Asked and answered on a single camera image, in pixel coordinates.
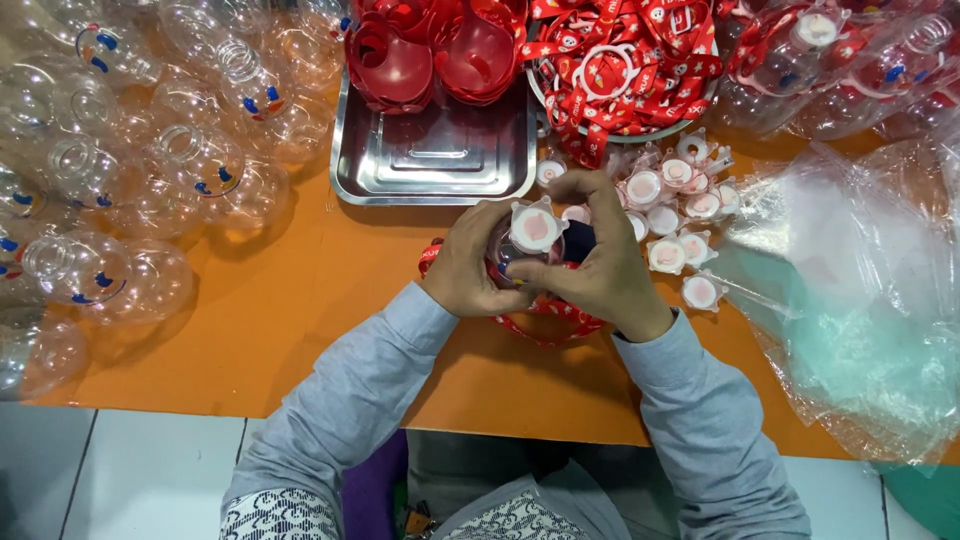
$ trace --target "gray long-sleeve shirt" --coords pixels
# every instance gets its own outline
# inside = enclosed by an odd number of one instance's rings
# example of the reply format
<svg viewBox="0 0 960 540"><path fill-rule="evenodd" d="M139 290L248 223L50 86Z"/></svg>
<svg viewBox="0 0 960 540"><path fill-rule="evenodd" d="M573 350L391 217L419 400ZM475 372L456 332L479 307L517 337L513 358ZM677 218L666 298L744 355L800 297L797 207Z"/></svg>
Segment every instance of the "gray long-sleeve shirt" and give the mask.
<svg viewBox="0 0 960 540"><path fill-rule="evenodd" d="M343 538L342 472L397 429L457 321L411 283L334 342L241 457L224 497L221 537ZM683 313L654 341L614 343L643 391L640 412L684 504L684 538L809 538L809 520L777 449L760 431L755 390L704 350ZM602 492L574 497L564 486L511 482L454 515L434 538L483 537L477 531L496 516L524 512L524 523L536 514L537 529L551 530L551 538L629 540Z"/></svg>

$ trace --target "clear plastic wrap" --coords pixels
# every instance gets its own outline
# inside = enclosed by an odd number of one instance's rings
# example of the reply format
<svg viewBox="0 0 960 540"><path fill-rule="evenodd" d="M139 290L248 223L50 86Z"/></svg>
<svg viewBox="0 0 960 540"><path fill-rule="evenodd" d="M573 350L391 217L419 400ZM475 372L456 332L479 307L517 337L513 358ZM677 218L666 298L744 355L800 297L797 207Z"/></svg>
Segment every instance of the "clear plastic wrap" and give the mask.
<svg viewBox="0 0 960 540"><path fill-rule="evenodd" d="M960 429L956 180L925 144L811 144L743 186L705 264L797 413L861 459L936 463Z"/></svg>

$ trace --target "orange table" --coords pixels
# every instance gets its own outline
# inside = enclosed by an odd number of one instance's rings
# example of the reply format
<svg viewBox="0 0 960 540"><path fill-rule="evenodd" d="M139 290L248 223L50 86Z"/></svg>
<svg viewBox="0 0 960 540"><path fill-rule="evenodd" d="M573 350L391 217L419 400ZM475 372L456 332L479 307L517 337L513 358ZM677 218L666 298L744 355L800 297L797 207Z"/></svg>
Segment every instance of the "orange table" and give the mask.
<svg viewBox="0 0 960 540"><path fill-rule="evenodd" d="M868 137L840 145L859 153L875 146ZM789 136L737 142L732 173L751 172L752 159L791 160L802 147ZM295 207L270 229L235 236L207 228L182 238L199 278L189 309L155 326L90 329L92 363L36 403L264 417L326 347L417 278L420 250L463 211L347 205L330 189L323 160L294 181ZM680 278L656 279L678 305ZM783 454L849 458L794 414L736 309L723 304L719 314L690 318L704 346L754 383L764 430ZM488 320L466 320L404 425L649 445L639 399L609 331L545 350ZM960 464L960 445L944 462Z"/></svg>

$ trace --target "stainless steel tray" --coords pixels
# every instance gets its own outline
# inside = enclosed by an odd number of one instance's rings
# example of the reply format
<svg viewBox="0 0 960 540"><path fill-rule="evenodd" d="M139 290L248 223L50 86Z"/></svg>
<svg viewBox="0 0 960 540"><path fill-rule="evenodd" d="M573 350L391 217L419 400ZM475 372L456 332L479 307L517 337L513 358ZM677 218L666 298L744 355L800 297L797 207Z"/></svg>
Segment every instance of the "stainless steel tray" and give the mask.
<svg viewBox="0 0 960 540"><path fill-rule="evenodd" d="M523 196L537 167L537 118L522 78L489 107L453 98L419 114L373 112L344 72L330 185L354 205L473 205Z"/></svg>

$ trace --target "bottle neck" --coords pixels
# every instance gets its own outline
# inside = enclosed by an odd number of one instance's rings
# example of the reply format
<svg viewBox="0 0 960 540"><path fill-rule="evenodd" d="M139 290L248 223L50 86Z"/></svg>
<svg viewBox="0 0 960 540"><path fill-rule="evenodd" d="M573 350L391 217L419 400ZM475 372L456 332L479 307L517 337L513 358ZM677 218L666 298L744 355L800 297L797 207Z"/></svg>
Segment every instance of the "bottle neck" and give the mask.
<svg viewBox="0 0 960 540"><path fill-rule="evenodd" d="M926 15L907 32L906 46L914 52L929 55L937 52L937 49L950 39L952 33L953 28L942 16Z"/></svg>
<svg viewBox="0 0 960 540"><path fill-rule="evenodd" d="M37 279L62 278L73 264L73 246L57 236L43 236L31 242L23 252L23 271Z"/></svg>
<svg viewBox="0 0 960 540"><path fill-rule="evenodd" d="M200 154L204 135L194 126L179 124L163 130L156 145L171 160L187 161Z"/></svg>
<svg viewBox="0 0 960 540"><path fill-rule="evenodd" d="M82 178L96 166L96 141L85 136L63 139L50 150L47 161L58 176Z"/></svg>
<svg viewBox="0 0 960 540"><path fill-rule="evenodd" d="M228 79L242 83L260 68L260 55L243 39L231 38L217 45L217 62Z"/></svg>

